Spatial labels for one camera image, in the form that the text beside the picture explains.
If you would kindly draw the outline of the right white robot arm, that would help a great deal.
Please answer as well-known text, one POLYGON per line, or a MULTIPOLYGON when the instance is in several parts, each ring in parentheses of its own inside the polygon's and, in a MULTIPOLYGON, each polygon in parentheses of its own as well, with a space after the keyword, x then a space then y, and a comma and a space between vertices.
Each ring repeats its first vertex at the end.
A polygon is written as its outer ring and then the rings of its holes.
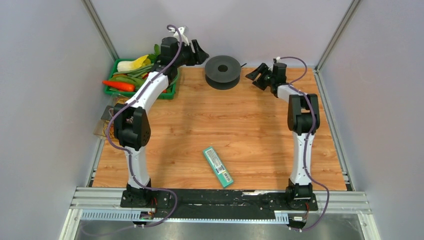
POLYGON ((285 190, 284 201, 293 209, 299 209, 313 198, 310 174, 312 144, 319 128, 319 106, 316 94, 306 94, 287 82, 287 65, 277 62, 269 68, 261 63, 245 77, 261 90, 270 88, 278 99, 288 103, 287 126, 294 141, 293 169, 285 190))

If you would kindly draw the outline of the dark grey cable spool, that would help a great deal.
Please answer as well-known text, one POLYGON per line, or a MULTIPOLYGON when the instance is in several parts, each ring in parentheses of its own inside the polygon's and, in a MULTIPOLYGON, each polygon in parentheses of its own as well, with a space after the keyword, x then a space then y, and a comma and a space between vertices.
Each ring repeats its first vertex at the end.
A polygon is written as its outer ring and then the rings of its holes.
POLYGON ((241 70, 241 64, 234 57, 214 56, 204 66, 205 80, 214 89, 229 90, 240 82, 241 70))

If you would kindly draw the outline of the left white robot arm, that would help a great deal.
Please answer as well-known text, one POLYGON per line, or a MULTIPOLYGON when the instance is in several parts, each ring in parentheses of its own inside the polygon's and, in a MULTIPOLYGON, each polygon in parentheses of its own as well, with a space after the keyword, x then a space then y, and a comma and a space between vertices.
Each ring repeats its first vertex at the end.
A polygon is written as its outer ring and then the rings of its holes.
POLYGON ((128 182, 126 198, 133 197, 140 207, 148 207, 153 201, 154 188, 147 171, 146 146, 151 137, 148 113, 160 94, 175 79, 181 66, 201 65, 209 57, 196 39, 188 42, 175 37, 165 37, 160 54, 144 84, 124 104, 117 103, 113 110, 113 132, 127 160, 128 182))

